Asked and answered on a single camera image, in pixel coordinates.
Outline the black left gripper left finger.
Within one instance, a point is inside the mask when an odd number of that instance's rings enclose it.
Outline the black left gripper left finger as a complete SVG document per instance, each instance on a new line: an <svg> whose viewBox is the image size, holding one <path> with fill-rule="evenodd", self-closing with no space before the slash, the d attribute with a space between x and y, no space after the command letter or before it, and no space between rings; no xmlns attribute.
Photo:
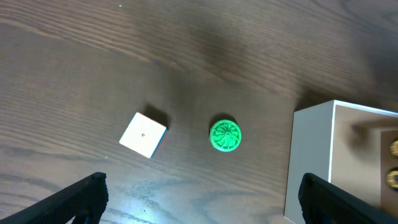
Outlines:
<svg viewBox="0 0 398 224"><path fill-rule="evenodd" d="M95 172L1 220L1 224L98 224L109 201L106 174Z"/></svg>

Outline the colourful puzzle cube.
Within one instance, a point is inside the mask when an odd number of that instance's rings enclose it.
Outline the colourful puzzle cube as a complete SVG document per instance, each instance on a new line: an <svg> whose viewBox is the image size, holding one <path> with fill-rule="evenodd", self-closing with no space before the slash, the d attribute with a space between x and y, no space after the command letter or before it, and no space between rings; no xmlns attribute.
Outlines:
<svg viewBox="0 0 398 224"><path fill-rule="evenodd" d="M137 112L119 143L146 158L151 158L166 132L167 128L164 125Z"/></svg>

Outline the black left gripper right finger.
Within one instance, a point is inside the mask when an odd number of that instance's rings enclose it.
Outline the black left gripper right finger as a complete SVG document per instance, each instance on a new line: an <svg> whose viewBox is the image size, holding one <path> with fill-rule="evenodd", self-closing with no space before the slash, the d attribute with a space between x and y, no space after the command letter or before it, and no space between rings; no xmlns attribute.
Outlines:
<svg viewBox="0 0 398 224"><path fill-rule="evenodd" d="M298 192L306 224L397 224L397 219L323 180L303 175Z"/></svg>

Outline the yellow grey toy truck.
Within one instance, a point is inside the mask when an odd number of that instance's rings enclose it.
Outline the yellow grey toy truck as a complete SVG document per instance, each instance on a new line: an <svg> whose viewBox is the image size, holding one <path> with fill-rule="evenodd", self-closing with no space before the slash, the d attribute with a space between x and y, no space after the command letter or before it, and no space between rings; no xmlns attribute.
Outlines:
<svg viewBox="0 0 398 224"><path fill-rule="evenodd" d="M389 146L389 152L391 155L397 159L397 139L393 140ZM398 183L397 183L397 167L392 168L387 173L387 183L390 188L397 191Z"/></svg>

